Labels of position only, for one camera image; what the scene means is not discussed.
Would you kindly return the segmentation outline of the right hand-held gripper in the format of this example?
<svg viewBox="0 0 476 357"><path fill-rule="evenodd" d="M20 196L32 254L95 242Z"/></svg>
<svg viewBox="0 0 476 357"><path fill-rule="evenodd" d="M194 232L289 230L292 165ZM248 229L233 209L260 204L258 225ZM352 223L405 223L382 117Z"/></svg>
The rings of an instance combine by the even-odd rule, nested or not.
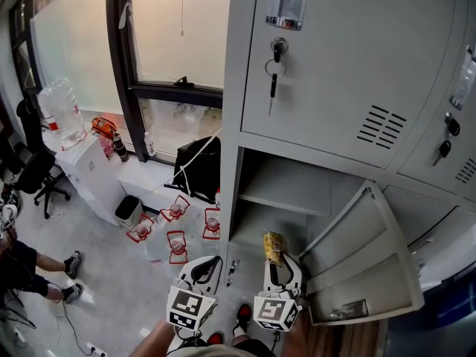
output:
<svg viewBox="0 0 476 357"><path fill-rule="evenodd" d="M295 260L282 253L290 278L285 284L287 290L280 289L277 266L270 260L265 261L263 290L254 297L253 320L263 329L289 332L296 321L302 306L298 304L302 286L302 271Z"/></svg>

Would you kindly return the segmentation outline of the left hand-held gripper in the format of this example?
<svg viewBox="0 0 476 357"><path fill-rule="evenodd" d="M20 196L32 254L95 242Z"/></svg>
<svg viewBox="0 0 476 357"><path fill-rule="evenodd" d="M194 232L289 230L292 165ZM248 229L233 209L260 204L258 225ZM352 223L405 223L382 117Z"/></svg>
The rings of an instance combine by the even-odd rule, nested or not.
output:
<svg viewBox="0 0 476 357"><path fill-rule="evenodd" d="M181 329L199 331L213 314L215 296L222 276L220 256L206 256L188 262L170 287L166 320Z"/></svg>

